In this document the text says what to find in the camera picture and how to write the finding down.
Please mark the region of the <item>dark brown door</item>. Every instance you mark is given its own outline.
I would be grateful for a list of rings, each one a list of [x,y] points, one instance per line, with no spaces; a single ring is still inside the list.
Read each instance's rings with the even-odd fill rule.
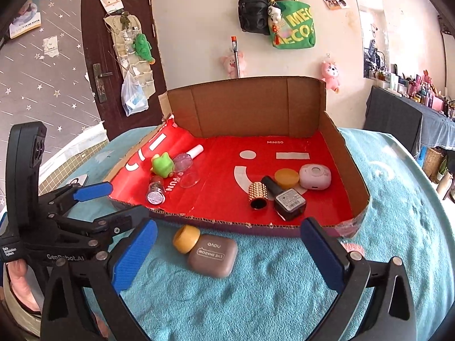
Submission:
[[[81,0],[82,46],[95,104],[108,139],[163,118],[167,91],[152,0]],[[126,76],[140,85],[147,109],[127,114],[121,95]]]

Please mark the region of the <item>clear glass cup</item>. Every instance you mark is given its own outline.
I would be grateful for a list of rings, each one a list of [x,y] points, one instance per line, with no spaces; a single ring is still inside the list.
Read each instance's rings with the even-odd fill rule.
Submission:
[[[198,172],[195,171],[186,171],[183,176],[181,176],[180,185],[184,189],[189,189],[194,187],[199,183],[200,176]]]

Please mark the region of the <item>black nail polish studded cap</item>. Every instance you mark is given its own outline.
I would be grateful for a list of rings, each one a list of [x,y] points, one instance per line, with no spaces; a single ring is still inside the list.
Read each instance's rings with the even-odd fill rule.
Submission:
[[[251,208],[264,209],[269,197],[272,198],[275,212],[285,222],[302,216],[307,206],[306,200],[294,188],[283,189],[270,176],[249,185],[248,201]]]

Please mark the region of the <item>cluttered desk blue cloth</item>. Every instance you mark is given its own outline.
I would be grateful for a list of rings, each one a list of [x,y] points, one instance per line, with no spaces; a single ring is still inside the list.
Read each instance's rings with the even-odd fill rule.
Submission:
[[[416,157],[423,147],[454,150],[454,122],[414,100],[373,85],[366,101],[368,131],[389,133]]]

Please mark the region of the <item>green frog toy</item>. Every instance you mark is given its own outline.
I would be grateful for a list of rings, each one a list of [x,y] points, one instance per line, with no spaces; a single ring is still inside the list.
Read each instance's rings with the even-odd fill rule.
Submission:
[[[164,179],[173,174],[174,163],[168,152],[156,154],[151,160],[151,171]]]

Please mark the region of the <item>orange capped stick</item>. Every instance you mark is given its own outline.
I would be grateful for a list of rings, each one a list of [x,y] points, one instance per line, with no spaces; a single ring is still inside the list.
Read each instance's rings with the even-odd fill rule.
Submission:
[[[238,45],[237,45],[237,37],[236,36],[231,36],[231,45],[232,45],[232,51],[234,54],[234,64],[235,64],[235,73],[237,78],[241,78],[240,76],[240,63],[239,63],[239,51],[238,51]]]

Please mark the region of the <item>pink plush right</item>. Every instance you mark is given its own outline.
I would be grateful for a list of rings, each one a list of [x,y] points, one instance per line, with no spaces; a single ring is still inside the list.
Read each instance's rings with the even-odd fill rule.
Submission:
[[[330,89],[335,93],[338,93],[340,89],[340,80],[339,69],[336,63],[322,61],[321,73],[322,81],[325,82],[326,89]]]

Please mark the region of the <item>white plastic bag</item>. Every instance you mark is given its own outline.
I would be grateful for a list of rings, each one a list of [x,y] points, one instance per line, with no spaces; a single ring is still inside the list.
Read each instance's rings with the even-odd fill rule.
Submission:
[[[140,83],[128,72],[123,80],[121,89],[122,106],[126,116],[148,110],[148,100]]]

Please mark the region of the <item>orange ring cup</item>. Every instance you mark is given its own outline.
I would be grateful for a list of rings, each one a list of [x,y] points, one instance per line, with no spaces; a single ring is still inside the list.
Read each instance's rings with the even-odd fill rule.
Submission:
[[[173,247],[181,254],[189,253],[200,238],[200,230],[195,226],[181,226],[173,237]]]

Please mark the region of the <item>pink nail polish bottle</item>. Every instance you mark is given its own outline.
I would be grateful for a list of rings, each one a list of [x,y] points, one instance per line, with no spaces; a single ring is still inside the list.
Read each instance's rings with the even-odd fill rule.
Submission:
[[[187,152],[182,152],[173,158],[173,170],[177,173],[191,168],[193,160],[204,151],[202,145],[196,145]]]

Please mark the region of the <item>teal star blanket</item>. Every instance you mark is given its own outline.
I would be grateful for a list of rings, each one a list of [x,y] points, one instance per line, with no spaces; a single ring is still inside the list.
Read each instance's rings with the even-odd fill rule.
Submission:
[[[344,128],[370,193],[354,243],[369,260],[404,263],[419,340],[428,340],[454,302],[454,215],[392,136]],[[152,340],[303,340],[335,298],[299,239],[237,235],[232,273],[192,272],[159,223],[157,242],[121,296]]]

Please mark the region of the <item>orange round lid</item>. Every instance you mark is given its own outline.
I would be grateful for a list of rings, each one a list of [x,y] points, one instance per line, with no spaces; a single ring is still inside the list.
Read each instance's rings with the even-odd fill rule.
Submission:
[[[299,184],[299,173],[293,169],[279,169],[274,174],[274,181],[284,190]]]

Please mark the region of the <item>glitter jar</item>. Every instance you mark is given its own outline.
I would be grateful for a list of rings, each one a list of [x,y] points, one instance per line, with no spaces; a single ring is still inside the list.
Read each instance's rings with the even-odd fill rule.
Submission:
[[[153,176],[150,179],[146,200],[152,205],[159,205],[165,202],[164,179],[160,176]]]

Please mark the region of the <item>cardboard tray red lining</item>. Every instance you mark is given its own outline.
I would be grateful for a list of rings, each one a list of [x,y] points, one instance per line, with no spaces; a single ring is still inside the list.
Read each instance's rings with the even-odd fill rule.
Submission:
[[[170,90],[169,118],[149,132],[111,169],[111,199],[147,205],[152,159],[176,157],[196,146],[196,183],[181,176],[164,181],[165,200],[150,205],[173,223],[263,236],[296,237],[300,218],[286,221],[273,202],[252,208],[248,188],[280,169],[299,171],[324,165],[327,189],[300,189],[304,217],[312,217],[335,237],[354,236],[370,195],[346,141],[326,111],[325,83],[303,76],[228,79]]]

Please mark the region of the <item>green plush toy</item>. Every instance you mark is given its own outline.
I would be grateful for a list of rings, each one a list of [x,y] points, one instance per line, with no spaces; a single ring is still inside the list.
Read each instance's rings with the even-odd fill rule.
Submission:
[[[146,36],[143,33],[140,33],[136,36],[133,42],[133,47],[136,54],[142,59],[153,65],[155,59],[152,56],[152,47],[148,42]]]

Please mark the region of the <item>pink round speaker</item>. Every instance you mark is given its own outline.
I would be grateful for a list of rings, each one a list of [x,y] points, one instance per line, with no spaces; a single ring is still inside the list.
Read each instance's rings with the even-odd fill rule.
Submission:
[[[331,171],[325,165],[306,164],[299,170],[299,184],[303,189],[324,190],[331,181]]]

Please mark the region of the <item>pink plush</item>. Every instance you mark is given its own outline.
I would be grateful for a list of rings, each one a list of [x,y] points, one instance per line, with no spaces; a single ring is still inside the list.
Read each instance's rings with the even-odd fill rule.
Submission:
[[[336,63],[322,61],[321,73],[322,81],[325,82],[326,89],[330,89],[335,93],[338,93],[340,89],[340,80],[339,69]]]
[[[228,74],[228,78],[243,78],[245,76],[246,62],[243,52],[237,54],[237,60],[234,53],[222,56],[221,63]]]

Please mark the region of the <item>black backpack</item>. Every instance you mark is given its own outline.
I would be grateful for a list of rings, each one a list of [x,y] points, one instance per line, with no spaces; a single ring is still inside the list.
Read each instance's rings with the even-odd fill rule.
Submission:
[[[238,0],[237,14],[241,30],[269,36],[268,7],[269,0]]]

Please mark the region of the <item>beige hanging organizer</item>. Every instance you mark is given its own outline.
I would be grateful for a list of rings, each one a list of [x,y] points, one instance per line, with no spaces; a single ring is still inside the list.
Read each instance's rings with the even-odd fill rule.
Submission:
[[[113,41],[116,61],[122,77],[130,72],[140,83],[146,98],[155,94],[152,65],[142,60],[135,52],[133,42],[142,33],[140,20],[135,15],[106,15],[103,19]]]

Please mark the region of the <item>green tote bag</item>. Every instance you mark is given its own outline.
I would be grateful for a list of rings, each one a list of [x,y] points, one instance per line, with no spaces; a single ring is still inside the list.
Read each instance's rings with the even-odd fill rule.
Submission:
[[[268,27],[276,49],[310,49],[315,46],[311,6],[304,2],[281,0],[269,4]]]

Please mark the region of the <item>pink plush left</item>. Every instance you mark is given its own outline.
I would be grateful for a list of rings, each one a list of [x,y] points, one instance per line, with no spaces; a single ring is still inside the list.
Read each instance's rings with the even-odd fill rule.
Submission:
[[[237,54],[237,60],[234,53],[222,56],[221,63],[228,74],[228,78],[243,78],[245,76],[246,62],[243,52]]]

